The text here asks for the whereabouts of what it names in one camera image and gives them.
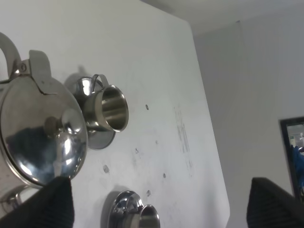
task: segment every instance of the scratch mark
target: scratch mark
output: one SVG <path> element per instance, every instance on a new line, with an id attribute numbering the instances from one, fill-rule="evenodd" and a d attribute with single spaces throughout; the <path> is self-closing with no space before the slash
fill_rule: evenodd
<path id="1" fill-rule="evenodd" d="M 137 161 L 136 161 L 136 158 L 134 157 L 133 153 L 132 153 L 132 165 L 134 168 L 137 167 Z"/>
<path id="2" fill-rule="evenodd" d="M 110 172 L 110 169 L 109 169 L 109 167 L 107 165 L 104 165 L 103 169 L 104 169 L 105 173 L 109 173 Z"/>
<path id="3" fill-rule="evenodd" d="M 190 147 L 189 147 L 186 127 L 182 120 L 182 114 L 181 114 L 180 107 L 179 106 L 174 107 L 174 112 L 175 112 L 177 133 L 178 133 L 179 141 L 180 141 L 180 150 L 182 151 L 182 153 L 184 155 L 185 165 L 186 165 L 189 177 L 192 177 L 193 163 L 192 163 L 191 156 L 190 156 Z"/>

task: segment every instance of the metal saucer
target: metal saucer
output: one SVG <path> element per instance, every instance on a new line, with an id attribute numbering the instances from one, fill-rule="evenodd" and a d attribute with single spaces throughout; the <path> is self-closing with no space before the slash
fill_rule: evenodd
<path id="1" fill-rule="evenodd" d="M 107 81 L 101 82 L 96 80 L 94 92 L 100 91 L 105 86 Z M 86 99 L 91 95 L 92 78 L 84 76 L 81 78 L 75 78 L 75 80 L 69 80 L 65 83 L 67 89 L 76 98 L 81 110 L 83 109 Z M 88 146 L 93 150 L 101 150 L 108 147 L 114 137 L 115 131 L 109 131 L 104 129 L 103 131 L 87 130 L 88 133 Z"/>
<path id="2" fill-rule="evenodd" d="M 140 196 L 131 190 L 122 191 L 111 207 L 108 217 L 108 228 L 117 228 L 117 225 L 124 218 L 126 213 L 137 212 L 143 208 Z"/>

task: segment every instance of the teapot handle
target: teapot handle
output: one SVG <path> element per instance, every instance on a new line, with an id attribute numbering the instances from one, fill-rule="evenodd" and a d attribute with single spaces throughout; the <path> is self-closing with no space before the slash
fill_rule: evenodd
<path id="1" fill-rule="evenodd" d="M 20 54 L 14 43 L 6 35 L 0 32 L 0 49 L 2 50 L 8 68 L 10 79 L 16 78 L 20 73 L 18 66 L 21 64 Z"/>

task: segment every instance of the stainless steel cup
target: stainless steel cup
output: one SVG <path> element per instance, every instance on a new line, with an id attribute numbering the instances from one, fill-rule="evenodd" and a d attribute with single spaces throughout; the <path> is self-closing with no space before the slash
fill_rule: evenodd
<path id="1" fill-rule="evenodd" d="M 158 213 L 152 205 L 144 206 L 139 212 L 128 213 L 119 228 L 160 228 Z"/>
<path id="2" fill-rule="evenodd" d="M 94 75 L 93 85 L 97 77 L 103 75 Z M 114 85 L 109 85 L 106 78 L 101 78 L 103 88 L 94 92 L 88 97 L 84 104 L 83 114 L 88 130 L 102 131 L 110 130 L 121 132 L 128 124 L 129 110 L 127 101 L 120 91 Z"/>

